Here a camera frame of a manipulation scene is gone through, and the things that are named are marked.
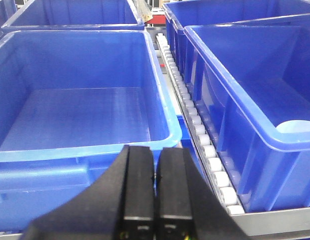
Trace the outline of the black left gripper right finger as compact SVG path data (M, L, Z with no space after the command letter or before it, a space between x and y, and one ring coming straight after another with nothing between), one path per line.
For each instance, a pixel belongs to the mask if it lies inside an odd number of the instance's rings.
M158 240L247 240L187 148L164 148L156 173Z

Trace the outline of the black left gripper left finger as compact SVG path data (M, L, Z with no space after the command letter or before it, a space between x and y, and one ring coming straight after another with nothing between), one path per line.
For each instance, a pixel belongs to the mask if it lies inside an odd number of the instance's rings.
M151 240L154 163L146 146L125 145L111 166L69 202L29 224L22 240Z

